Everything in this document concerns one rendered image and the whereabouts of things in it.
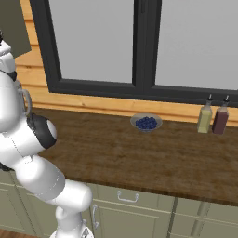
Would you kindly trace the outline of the grey bowl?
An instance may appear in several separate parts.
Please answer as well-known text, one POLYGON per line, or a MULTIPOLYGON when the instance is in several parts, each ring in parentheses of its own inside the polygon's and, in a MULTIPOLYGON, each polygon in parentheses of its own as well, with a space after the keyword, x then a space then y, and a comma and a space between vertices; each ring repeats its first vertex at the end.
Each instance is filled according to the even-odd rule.
POLYGON ((136 114, 134 114, 134 115, 131 117, 131 119, 130 119, 130 123, 131 123, 131 125, 132 125, 133 127, 135 127, 137 130, 139 130, 139 131, 141 131, 141 132, 152 132, 153 130, 155 130, 155 129, 161 127, 162 124, 163 124, 163 121, 162 121, 162 119, 161 119, 158 115, 156 115, 156 114, 153 114, 153 113, 145 113, 145 112, 144 112, 144 113, 136 113, 136 114), (157 122, 157 127, 154 128, 154 129, 151 129, 151 130, 149 130, 149 129, 146 129, 146 130, 139 129, 139 128, 136 126, 136 121, 137 121, 138 119, 140 119, 140 118, 145 117, 145 116, 153 117, 153 118, 156 120, 156 122, 157 122))

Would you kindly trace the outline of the yellow oil bottle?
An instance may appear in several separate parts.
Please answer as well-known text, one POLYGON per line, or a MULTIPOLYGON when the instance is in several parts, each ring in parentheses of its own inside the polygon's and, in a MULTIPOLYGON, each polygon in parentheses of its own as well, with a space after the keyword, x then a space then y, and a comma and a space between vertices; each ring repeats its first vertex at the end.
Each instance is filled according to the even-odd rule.
POLYGON ((212 119, 211 103, 212 103, 212 95, 209 95, 209 97, 206 100, 205 106, 201 108, 199 113, 199 119, 197 123, 198 133, 208 132, 208 129, 210 127, 210 121, 212 119))

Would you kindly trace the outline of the olive wall cupboard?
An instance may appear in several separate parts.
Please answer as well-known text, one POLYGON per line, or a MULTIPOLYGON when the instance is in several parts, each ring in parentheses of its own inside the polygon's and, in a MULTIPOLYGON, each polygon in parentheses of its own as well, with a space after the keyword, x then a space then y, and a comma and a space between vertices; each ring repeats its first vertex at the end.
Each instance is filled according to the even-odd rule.
POLYGON ((0 0, 0 31, 14 58, 32 50, 20 0, 0 0))

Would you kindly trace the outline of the dark red sauce bottle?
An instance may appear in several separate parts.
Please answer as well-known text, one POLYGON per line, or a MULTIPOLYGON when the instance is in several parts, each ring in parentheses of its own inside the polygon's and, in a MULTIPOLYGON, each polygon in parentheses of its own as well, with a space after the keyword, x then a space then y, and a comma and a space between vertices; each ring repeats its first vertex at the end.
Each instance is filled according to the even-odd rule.
POLYGON ((214 134, 222 135, 224 133, 228 118, 228 104, 229 104, 229 97, 226 97, 223 100, 222 105, 217 109, 214 123, 212 125, 212 132, 214 134))

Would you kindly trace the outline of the heap of blueberries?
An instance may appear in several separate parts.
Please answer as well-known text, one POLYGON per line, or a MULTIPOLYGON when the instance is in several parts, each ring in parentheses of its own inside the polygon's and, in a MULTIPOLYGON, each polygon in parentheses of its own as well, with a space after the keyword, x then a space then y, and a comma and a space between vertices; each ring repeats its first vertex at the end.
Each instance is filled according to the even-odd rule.
POLYGON ((151 129, 154 129, 154 128, 157 127, 157 122, 153 117, 145 116, 145 117, 140 118, 136 121, 136 126, 139 129, 143 129, 143 130, 149 129, 149 130, 151 130, 151 129))

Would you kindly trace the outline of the olive cupboard door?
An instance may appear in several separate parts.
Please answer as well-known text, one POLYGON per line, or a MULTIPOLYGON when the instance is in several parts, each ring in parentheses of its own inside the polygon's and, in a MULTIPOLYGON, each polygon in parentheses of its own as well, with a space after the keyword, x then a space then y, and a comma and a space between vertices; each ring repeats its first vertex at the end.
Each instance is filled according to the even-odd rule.
POLYGON ((94 199, 99 208, 95 238, 166 238, 170 212, 94 199))
POLYGON ((0 229, 49 238, 57 228, 55 211, 20 186, 14 171, 0 169, 0 229))

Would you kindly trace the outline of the olive cupboard front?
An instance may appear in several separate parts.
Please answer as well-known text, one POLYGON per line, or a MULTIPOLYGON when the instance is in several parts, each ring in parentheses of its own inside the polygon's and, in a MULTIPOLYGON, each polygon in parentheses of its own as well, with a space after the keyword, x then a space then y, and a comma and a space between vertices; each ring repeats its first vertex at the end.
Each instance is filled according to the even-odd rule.
MULTIPOLYGON (((192 226, 200 201, 178 198, 169 228, 170 238, 191 238, 192 226)), ((208 214, 200 218, 205 224, 198 238, 238 238, 238 207, 210 203, 208 214)))

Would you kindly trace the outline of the dark framed window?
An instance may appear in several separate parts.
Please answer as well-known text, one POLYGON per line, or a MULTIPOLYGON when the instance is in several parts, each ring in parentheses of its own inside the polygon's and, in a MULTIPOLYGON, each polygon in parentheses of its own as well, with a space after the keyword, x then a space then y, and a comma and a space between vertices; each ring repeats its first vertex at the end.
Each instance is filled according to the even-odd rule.
POLYGON ((49 0, 30 0, 30 4, 49 92, 185 104, 202 104, 210 97, 215 106, 228 99, 232 108, 238 108, 238 89, 158 86, 155 83, 156 44, 159 42, 159 31, 155 26, 161 18, 162 0, 133 0, 132 73, 127 83, 63 77, 49 0))

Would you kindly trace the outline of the olive drawer front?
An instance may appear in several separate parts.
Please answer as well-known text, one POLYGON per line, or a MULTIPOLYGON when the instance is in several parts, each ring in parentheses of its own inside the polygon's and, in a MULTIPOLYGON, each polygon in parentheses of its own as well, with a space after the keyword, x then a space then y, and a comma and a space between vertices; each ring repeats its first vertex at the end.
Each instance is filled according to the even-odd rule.
POLYGON ((171 212, 174 204, 174 198, 172 196, 166 196, 156 193, 149 192, 139 192, 132 191, 128 189, 109 187, 103 185, 97 185, 92 183, 87 183, 87 186, 93 192, 93 198, 99 199, 101 201, 117 203, 121 205, 133 205, 137 207, 146 207, 155 210, 161 210, 165 212, 171 212), (117 199, 117 192, 122 192, 122 197, 133 200, 135 198, 135 194, 139 194, 139 200, 134 203, 125 203, 121 202, 117 199))

